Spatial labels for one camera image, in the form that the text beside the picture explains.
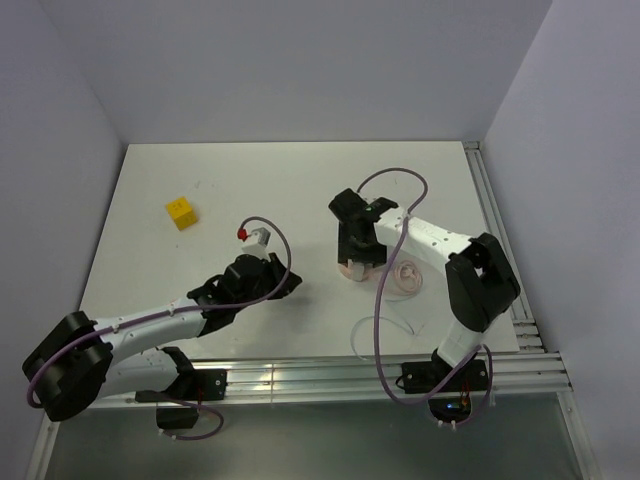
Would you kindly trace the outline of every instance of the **metal frame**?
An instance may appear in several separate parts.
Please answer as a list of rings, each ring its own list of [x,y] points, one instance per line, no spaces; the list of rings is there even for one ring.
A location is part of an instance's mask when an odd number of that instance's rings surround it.
[[[42,418],[25,480],[44,480],[59,429],[59,423],[53,423],[46,415]]]
[[[573,444],[573,451],[576,454],[582,478],[585,480],[602,479],[602,473],[591,450],[589,436],[578,413],[573,393],[558,393],[558,402],[560,402],[560,409],[567,425],[567,431]]]
[[[489,185],[478,142],[463,144],[489,231],[495,235],[520,279],[513,252]],[[520,352],[494,355],[494,391],[497,395],[557,393],[571,441],[584,478],[600,479],[589,440],[575,409],[569,377],[558,353],[545,353],[524,289],[511,308]],[[427,356],[384,357],[390,383],[400,375],[400,364]],[[195,368],[225,368],[226,397],[216,405],[366,401],[385,399],[372,360],[354,357],[285,360],[194,361]],[[138,404],[134,395],[99,400],[92,409],[155,408]],[[28,480],[44,479],[58,424],[44,418],[27,473]]]
[[[493,355],[496,395],[570,392],[571,384],[560,354]],[[407,361],[429,356],[384,357],[385,374],[393,385]],[[194,361],[196,369],[227,370],[224,400],[215,405],[247,405],[309,402],[384,400],[373,360],[354,357],[295,360]],[[94,402],[90,408],[155,408],[156,404],[135,403],[134,394],[113,396]]]

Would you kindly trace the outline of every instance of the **small white object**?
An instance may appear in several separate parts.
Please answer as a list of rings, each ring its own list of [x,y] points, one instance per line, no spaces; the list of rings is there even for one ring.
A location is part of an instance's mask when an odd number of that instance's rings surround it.
[[[247,239],[242,242],[242,252],[263,260],[269,260],[267,244],[269,243],[270,235],[266,228],[256,228],[252,230]]]
[[[349,260],[347,266],[351,271],[351,280],[354,282],[362,282],[365,279],[365,264],[360,262],[353,262]]]

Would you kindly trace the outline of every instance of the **black bracket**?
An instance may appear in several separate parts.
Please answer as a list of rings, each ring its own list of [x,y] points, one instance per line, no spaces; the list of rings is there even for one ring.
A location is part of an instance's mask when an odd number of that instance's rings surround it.
[[[165,402],[167,396],[175,400],[185,402],[212,402],[223,400],[227,389],[227,371],[222,368],[201,369],[193,372],[194,381],[183,393],[170,394],[169,392],[158,393],[152,391],[136,392],[136,402],[138,403],[158,403]]]
[[[433,362],[405,362],[402,367],[402,386],[405,393],[427,393],[442,380],[433,368]],[[489,377],[484,360],[472,360],[456,373],[440,390],[443,393],[459,393],[468,387],[471,392],[485,391]]]

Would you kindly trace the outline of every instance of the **cable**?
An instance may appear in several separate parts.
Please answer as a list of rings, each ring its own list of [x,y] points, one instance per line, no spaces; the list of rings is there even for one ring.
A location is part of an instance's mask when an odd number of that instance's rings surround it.
[[[291,246],[289,245],[289,242],[287,241],[284,233],[282,233],[282,230],[280,230],[280,228],[278,228],[278,226],[276,224],[274,224],[271,220],[264,218],[264,217],[259,217],[259,216],[252,216],[252,217],[248,217],[246,219],[244,219],[241,223],[240,223],[240,227],[238,229],[238,231],[241,231],[244,229],[245,225],[251,221],[259,221],[259,222],[263,222],[266,223],[267,225],[269,225],[280,237],[280,239],[282,240],[282,243],[284,245],[284,249],[287,253],[287,266],[286,266],[286,270],[284,275],[282,276],[282,279],[280,280],[280,283],[278,283],[278,285],[276,285],[276,287],[269,293],[267,293],[266,295],[263,295],[262,297],[256,299],[256,300],[251,300],[249,302],[243,302],[243,303],[234,303],[234,304],[226,304],[226,305],[189,305],[189,306],[185,306],[185,307],[179,307],[176,308],[173,312],[171,312],[169,309],[164,310],[164,311],[160,311],[160,312],[155,312],[155,313],[151,313],[148,315],[143,315],[142,317],[138,317],[138,318],[134,318],[132,320],[129,320],[127,322],[123,322],[118,326],[118,329],[122,330],[122,329],[126,329],[126,328],[130,328],[130,327],[134,327],[136,325],[140,325],[142,323],[146,323],[146,322],[150,322],[152,320],[157,320],[159,318],[163,318],[163,317],[167,317],[167,316],[173,316],[175,314],[178,313],[184,313],[184,312],[192,312],[192,311],[198,311],[198,310],[231,310],[231,309],[236,309],[236,308],[245,308],[245,307],[250,307],[252,305],[256,305],[260,302],[263,302],[265,300],[270,299],[272,296],[274,296],[285,284],[285,282],[287,281],[287,278],[289,278],[289,272],[291,272]],[[67,345],[65,345],[64,347],[62,347],[60,350],[58,350],[56,353],[54,353],[51,358],[49,358],[46,362],[44,362],[42,364],[42,366],[40,367],[40,369],[35,373],[35,375],[33,376],[33,378],[31,379],[31,382],[29,382],[29,387],[27,388],[27,403],[29,404],[29,406],[33,407],[33,408],[42,408],[42,404],[38,403],[34,400],[33,395],[35,393],[35,388],[36,385],[38,384],[38,382],[42,379],[42,376],[44,375],[44,372],[47,371],[47,369],[49,369],[55,362],[57,362],[60,358],[62,358],[64,355],[66,355],[68,352],[70,352],[71,350],[73,350],[74,348],[76,348],[77,346],[85,343],[88,340],[94,339],[96,337],[100,337],[102,335],[105,335],[107,333],[112,333],[113,332],[113,327],[109,326],[106,328],[102,328],[100,330],[96,330],[94,332],[88,333],[86,335],[83,335],[75,340],[73,340],[72,342],[68,343]],[[181,402],[181,400],[173,400],[171,399],[170,401],[174,402],[174,403],[179,403]],[[205,406],[201,406],[203,410],[215,410],[215,409],[211,409],[210,407],[205,407]],[[216,433],[217,431],[219,431],[219,429],[222,426],[222,414],[220,414],[220,412],[218,412],[217,410],[215,410],[215,412],[211,412],[214,415],[218,416],[219,418],[221,418],[221,425],[219,425],[218,428],[216,428]]]
[[[363,357],[362,355],[360,355],[357,351],[356,351],[356,333],[358,332],[358,328],[360,328],[360,325],[362,325],[364,322],[366,322],[369,319],[374,318],[373,315],[367,315],[366,317],[362,317],[360,320],[358,320],[354,325],[353,328],[351,329],[351,336],[350,336],[350,342],[351,342],[351,350],[353,351],[353,354],[358,357],[360,360],[364,360],[364,361],[368,361],[369,359],[367,357]],[[406,323],[407,328],[404,328],[402,325],[396,323],[395,321],[391,320],[390,318],[387,317],[380,317],[380,320],[385,320],[389,323],[391,323],[392,325],[395,325],[396,327],[398,327],[399,329],[401,329],[404,332],[407,332],[409,335],[413,336],[416,334],[416,332],[413,330],[413,327],[409,324],[409,322],[407,322],[406,320],[404,320],[404,322]]]
[[[220,413],[219,410],[213,407],[210,407],[209,405],[203,405],[200,401],[198,403],[192,403],[192,402],[185,402],[182,400],[176,400],[166,395],[163,395],[163,397],[167,402],[175,403],[177,405],[182,405],[183,407],[195,408],[196,410],[204,410],[205,412],[209,412],[215,415],[216,417],[218,417],[218,419],[220,420],[216,428],[214,428],[210,432],[203,433],[202,435],[176,435],[176,434],[167,432],[166,430],[161,430],[163,435],[166,435],[167,437],[170,437],[173,440],[195,441],[195,440],[205,440],[207,438],[211,438],[220,430],[222,430],[222,426],[224,425],[224,417],[222,416],[222,413]]]
[[[420,405],[422,403],[425,403],[425,402],[429,401],[430,398],[432,398],[436,393],[438,393],[449,382],[449,380],[451,380],[451,378],[453,378],[453,376],[456,373],[458,373],[469,362],[469,360],[471,360],[475,356],[475,354],[480,350],[480,345],[476,346],[472,351],[470,351],[460,361],[460,363],[458,363],[458,365],[456,365],[447,374],[447,376],[445,376],[442,379],[442,381],[440,383],[438,383],[438,385],[436,385],[434,387],[433,390],[431,390],[430,392],[426,393],[425,395],[423,395],[420,398],[417,398],[417,399],[400,398],[393,392],[393,390],[391,389],[391,387],[387,383],[387,380],[386,380],[386,378],[384,376],[384,371],[382,369],[382,358],[381,358],[381,354],[380,354],[380,309],[381,309],[381,306],[382,306],[382,297],[383,297],[383,293],[384,293],[384,286],[385,286],[385,283],[387,281],[387,277],[389,276],[389,273],[391,272],[391,269],[393,268],[393,263],[395,262],[396,257],[398,256],[398,253],[400,252],[400,249],[402,248],[402,244],[404,243],[405,239],[407,238],[407,234],[408,234],[408,230],[409,230],[409,215],[420,204],[420,202],[422,202],[422,200],[425,199],[425,197],[427,196],[427,192],[429,191],[429,185],[427,184],[427,181],[419,173],[417,173],[417,172],[415,172],[413,170],[410,170],[408,168],[391,167],[391,168],[385,168],[383,170],[380,170],[380,171],[368,176],[360,184],[360,186],[357,189],[357,192],[360,193],[360,191],[365,187],[365,185],[367,185],[374,178],[376,178],[376,177],[378,177],[380,175],[383,175],[385,173],[389,173],[389,172],[402,172],[402,173],[408,173],[409,175],[413,175],[418,180],[420,180],[420,182],[422,183],[423,191],[420,194],[420,196],[407,209],[407,215],[405,216],[404,220],[402,221],[402,232],[400,234],[400,238],[398,239],[398,243],[396,244],[396,246],[394,247],[393,251],[391,252],[391,255],[389,255],[389,258],[387,259],[387,264],[385,265],[385,268],[384,268],[384,270],[382,272],[382,276],[380,277],[380,282],[378,283],[378,289],[376,291],[375,305],[374,305],[374,310],[373,310],[373,315],[374,315],[374,318],[373,318],[373,351],[374,351],[374,359],[375,359],[375,363],[376,363],[376,370],[378,372],[378,378],[380,379],[380,384],[382,385],[382,388],[384,389],[386,394],[389,396],[389,398],[391,398],[394,402],[399,403],[400,405],[408,405],[408,406],[410,406],[410,405]],[[493,385],[493,378],[492,378],[493,377],[493,364],[492,364],[492,360],[491,360],[491,352],[486,347],[486,345],[483,345],[483,347],[486,349],[487,356],[489,358],[489,366],[490,366],[490,368],[489,368],[489,387],[491,387]],[[487,389],[487,393],[485,394],[485,398],[482,401],[481,407],[483,407],[483,404],[486,402],[487,398],[489,397],[490,390],[491,390],[491,388]],[[471,416],[469,418],[467,418],[464,421],[464,423],[468,422],[471,418],[472,418]]]

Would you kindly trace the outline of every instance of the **gray floor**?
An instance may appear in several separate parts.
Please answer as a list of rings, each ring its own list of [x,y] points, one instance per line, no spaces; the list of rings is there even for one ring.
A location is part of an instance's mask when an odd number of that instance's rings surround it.
[[[159,437],[149,409],[85,412],[61,425],[46,478],[580,478],[555,395],[498,397],[457,433],[390,402],[223,412],[224,430],[201,442]]]

